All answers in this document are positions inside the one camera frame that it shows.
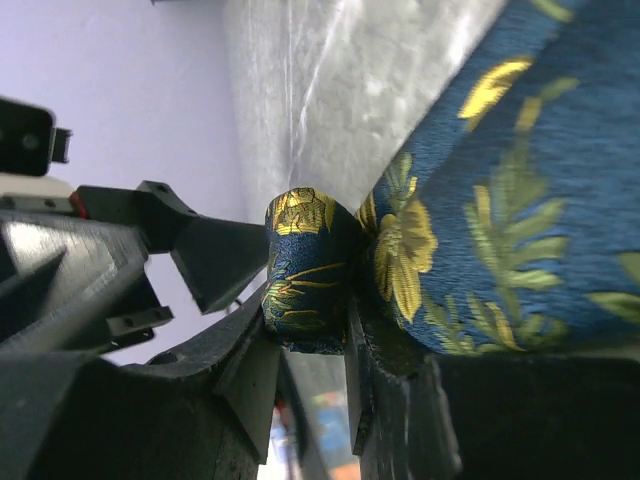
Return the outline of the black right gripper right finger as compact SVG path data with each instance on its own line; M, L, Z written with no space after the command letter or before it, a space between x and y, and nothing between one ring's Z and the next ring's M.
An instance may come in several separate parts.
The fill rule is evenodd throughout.
M365 479L635 479L639 365L565 355L437 355L362 298L345 350Z

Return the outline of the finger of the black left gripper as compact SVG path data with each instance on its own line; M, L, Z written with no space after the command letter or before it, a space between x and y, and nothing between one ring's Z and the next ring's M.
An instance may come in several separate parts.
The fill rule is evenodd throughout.
M109 352L151 339L173 317L146 277L134 228L4 210L1 256L3 352Z
M170 254L203 314L231 305L267 263L264 226L201 215L165 183L82 185L77 199L88 219L133 227L151 254Z

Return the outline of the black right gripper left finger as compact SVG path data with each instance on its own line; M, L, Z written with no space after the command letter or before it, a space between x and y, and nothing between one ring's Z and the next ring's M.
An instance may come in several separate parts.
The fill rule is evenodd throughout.
M261 297L144 365L87 354L1 358L5 479L253 479L280 350Z

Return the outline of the blue floral yellow tie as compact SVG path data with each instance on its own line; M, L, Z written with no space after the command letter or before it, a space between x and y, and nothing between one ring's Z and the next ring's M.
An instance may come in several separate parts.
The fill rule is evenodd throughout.
M353 285L440 353L637 338L638 3L508 3L356 213L296 188L265 223L295 351L343 349Z

